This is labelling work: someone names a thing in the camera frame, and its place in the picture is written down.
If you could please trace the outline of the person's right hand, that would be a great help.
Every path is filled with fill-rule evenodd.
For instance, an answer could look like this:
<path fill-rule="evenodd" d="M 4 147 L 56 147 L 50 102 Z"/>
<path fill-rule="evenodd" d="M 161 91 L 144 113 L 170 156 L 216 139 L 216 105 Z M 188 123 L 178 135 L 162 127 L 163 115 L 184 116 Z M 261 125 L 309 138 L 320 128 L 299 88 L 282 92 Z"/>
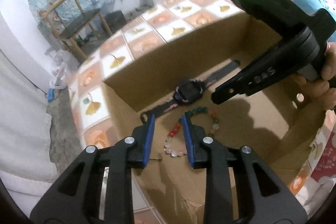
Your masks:
<path fill-rule="evenodd" d="M 331 110 L 335 107 L 335 88 L 331 88 L 329 80 L 335 77 L 335 42 L 328 42 L 326 61 L 322 68 L 321 79 L 314 82 L 308 81 L 298 73 L 291 75 L 301 90 L 317 102 L 323 110 Z"/>

